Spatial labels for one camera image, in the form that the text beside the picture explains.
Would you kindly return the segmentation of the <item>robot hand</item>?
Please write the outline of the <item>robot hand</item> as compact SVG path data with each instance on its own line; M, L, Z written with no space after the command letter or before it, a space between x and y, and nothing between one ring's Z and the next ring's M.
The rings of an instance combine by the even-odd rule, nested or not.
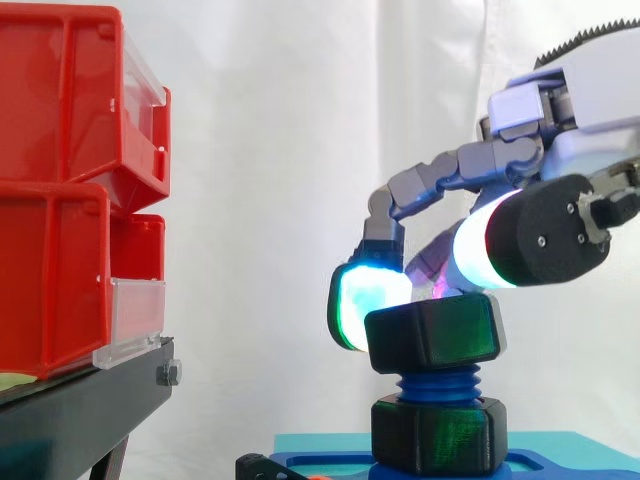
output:
M391 177L333 273L327 324L348 350L364 320L434 297L565 283L639 213L637 20L579 33L492 94L475 142Z

